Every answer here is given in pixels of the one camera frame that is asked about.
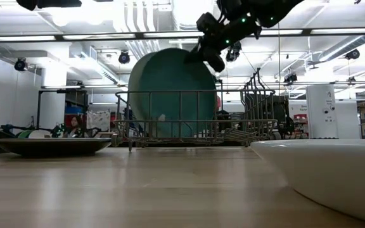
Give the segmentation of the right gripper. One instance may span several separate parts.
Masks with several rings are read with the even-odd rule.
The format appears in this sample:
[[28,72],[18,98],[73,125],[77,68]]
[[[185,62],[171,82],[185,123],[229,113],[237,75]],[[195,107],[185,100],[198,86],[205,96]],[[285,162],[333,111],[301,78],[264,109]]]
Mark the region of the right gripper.
[[227,24],[219,22],[215,33],[207,33],[201,37],[201,49],[191,50],[184,59],[185,63],[207,62],[215,72],[222,72],[225,63],[221,51],[249,35],[259,38],[262,31],[255,17],[250,14],[240,15]]

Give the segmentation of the teal plate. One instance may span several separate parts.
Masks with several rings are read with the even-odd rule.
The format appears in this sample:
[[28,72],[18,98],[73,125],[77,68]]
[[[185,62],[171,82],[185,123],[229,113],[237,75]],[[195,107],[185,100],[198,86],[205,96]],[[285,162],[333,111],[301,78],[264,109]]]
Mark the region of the teal plate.
[[153,135],[191,137],[205,129],[215,108],[214,77],[203,62],[185,63],[189,52],[157,51],[146,64],[140,90],[153,95]]

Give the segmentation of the dark patterned plate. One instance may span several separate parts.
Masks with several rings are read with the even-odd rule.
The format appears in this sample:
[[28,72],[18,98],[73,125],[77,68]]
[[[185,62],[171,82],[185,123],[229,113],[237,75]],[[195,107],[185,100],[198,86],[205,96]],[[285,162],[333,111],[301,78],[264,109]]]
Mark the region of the dark patterned plate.
[[112,144],[110,138],[6,138],[0,148],[25,157],[93,155]]

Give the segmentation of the black machine cart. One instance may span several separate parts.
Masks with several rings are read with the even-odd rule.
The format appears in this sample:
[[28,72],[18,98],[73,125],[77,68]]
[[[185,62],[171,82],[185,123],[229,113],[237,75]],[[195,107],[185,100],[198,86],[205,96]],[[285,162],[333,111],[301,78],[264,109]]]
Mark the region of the black machine cart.
[[289,102],[283,96],[252,94],[243,96],[248,129],[261,140],[282,140],[295,131]]

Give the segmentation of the patterned white cloth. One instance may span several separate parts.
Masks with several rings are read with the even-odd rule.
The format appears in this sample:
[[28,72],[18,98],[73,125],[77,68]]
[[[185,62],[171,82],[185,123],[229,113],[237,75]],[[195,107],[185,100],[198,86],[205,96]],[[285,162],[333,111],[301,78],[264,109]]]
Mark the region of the patterned white cloth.
[[101,131],[110,130],[109,111],[87,111],[86,125],[88,129],[99,128]]

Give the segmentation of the white pillar cabinet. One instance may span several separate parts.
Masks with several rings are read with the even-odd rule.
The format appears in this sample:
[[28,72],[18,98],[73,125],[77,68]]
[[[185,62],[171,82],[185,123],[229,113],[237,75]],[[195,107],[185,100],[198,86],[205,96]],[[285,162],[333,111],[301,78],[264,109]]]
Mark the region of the white pillar cabinet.
[[333,85],[310,85],[306,88],[306,95],[309,138],[338,138]]

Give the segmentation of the long ceiling light bar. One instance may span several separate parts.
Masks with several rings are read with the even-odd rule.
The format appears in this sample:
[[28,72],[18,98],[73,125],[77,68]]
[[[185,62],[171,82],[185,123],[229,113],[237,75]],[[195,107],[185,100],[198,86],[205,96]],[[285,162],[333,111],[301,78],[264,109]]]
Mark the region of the long ceiling light bar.
[[[0,43],[16,42],[69,42],[69,41],[126,41],[150,39],[196,39],[202,36],[199,31],[170,32],[124,32],[93,34],[46,34],[46,35],[4,35]],[[308,36],[346,36],[365,35],[365,27],[347,28],[295,28],[267,29],[260,32],[259,37],[308,37]]]

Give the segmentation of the blue bin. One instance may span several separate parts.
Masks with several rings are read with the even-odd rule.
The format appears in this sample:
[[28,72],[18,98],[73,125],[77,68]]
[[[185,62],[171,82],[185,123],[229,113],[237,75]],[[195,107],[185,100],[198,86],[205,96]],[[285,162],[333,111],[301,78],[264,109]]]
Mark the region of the blue bin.
[[78,106],[66,106],[65,114],[78,115],[79,113],[83,113],[83,108]]

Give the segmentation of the person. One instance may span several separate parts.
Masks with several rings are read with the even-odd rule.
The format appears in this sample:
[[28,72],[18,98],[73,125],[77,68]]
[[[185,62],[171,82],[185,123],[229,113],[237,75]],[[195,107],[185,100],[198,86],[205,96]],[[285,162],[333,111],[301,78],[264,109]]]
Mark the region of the person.
[[80,116],[74,116],[70,121],[70,126],[65,128],[63,138],[80,138],[82,135],[82,120]]

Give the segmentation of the black metal stand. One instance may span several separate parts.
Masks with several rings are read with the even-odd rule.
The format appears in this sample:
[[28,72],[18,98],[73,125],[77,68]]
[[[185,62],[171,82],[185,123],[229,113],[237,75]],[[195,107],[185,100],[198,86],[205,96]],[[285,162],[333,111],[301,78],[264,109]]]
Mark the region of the black metal stand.
[[42,89],[37,97],[36,128],[53,129],[58,124],[65,124],[65,107],[78,106],[83,108],[79,113],[82,127],[86,128],[88,110],[88,94],[82,89]]

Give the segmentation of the small white bowl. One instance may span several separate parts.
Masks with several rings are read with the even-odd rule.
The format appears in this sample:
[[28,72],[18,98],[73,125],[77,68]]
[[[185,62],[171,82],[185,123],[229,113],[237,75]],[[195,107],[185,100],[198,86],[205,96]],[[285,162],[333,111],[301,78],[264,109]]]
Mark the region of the small white bowl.
[[44,138],[51,138],[51,133],[48,130],[33,130],[29,136],[29,139],[44,139]]

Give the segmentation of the silver ventilation duct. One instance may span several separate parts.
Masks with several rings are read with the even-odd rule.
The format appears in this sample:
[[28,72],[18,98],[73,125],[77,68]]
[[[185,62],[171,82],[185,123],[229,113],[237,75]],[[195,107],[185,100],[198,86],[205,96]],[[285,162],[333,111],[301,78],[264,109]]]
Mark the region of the silver ventilation duct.
[[365,26],[344,28],[320,28],[311,31],[308,41],[323,41],[328,46],[312,48],[303,56],[307,66],[332,61],[365,44]]

